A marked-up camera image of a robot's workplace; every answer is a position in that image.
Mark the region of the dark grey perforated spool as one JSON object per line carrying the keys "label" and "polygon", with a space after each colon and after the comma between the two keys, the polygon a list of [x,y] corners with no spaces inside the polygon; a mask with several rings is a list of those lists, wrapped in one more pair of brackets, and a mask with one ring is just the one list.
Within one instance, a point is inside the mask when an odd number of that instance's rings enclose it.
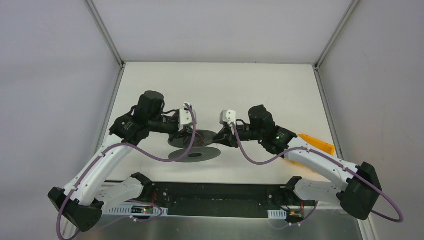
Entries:
{"label": "dark grey perforated spool", "polygon": [[[221,151],[216,147],[210,147],[213,142],[213,138],[217,133],[210,130],[197,130],[196,136],[192,148],[188,152],[187,156],[180,159],[179,163],[198,163],[215,159],[221,155]],[[171,152],[168,155],[169,159],[175,159],[180,157],[186,149],[190,146],[192,133],[182,133],[175,138],[168,139],[168,144],[177,150]]]}

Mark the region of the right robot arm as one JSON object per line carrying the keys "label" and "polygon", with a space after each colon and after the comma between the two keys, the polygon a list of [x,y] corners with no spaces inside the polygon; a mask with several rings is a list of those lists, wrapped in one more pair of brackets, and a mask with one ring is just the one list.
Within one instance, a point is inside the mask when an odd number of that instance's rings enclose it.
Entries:
{"label": "right robot arm", "polygon": [[298,134],[278,126],[263,105],[248,111],[249,123],[238,125],[234,110],[223,110],[219,122],[223,126],[213,138],[214,143],[240,148],[244,157],[255,165],[270,161],[252,160],[242,147],[242,142],[257,141],[273,160],[283,158],[302,164],[326,181],[309,180],[293,176],[283,187],[284,200],[290,205],[300,201],[316,201],[339,205],[346,213],[366,220],[382,191],[375,168],[366,162],[356,165],[339,159],[305,141]]}

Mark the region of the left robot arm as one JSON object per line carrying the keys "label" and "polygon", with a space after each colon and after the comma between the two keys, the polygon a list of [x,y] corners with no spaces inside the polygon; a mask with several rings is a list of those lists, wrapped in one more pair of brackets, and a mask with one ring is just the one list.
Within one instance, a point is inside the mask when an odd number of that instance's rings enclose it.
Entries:
{"label": "left robot arm", "polygon": [[139,180],[132,176],[124,182],[101,190],[101,186],[117,165],[136,150],[150,159],[163,163],[178,162],[189,154],[184,153],[174,158],[160,158],[138,147],[151,132],[178,135],[191,129],[194,137],[197,133],[197,117],[189,102],[182,108],[174,109],[173,116],[164,111],[164,96],[148,90],[143,93],[137,105],[118,117],[106,136],[102,146],[86,166],[63,188],[53,187],[48,198],[58,211],[56,233],[60,240],[65,237],[62,232],[62,220],[75,227],[75,239],[81,232],[91,230],[100,220],[103,212],[117,205],[137,198],[147,202],[152,198],[153,189],[150,180]]}

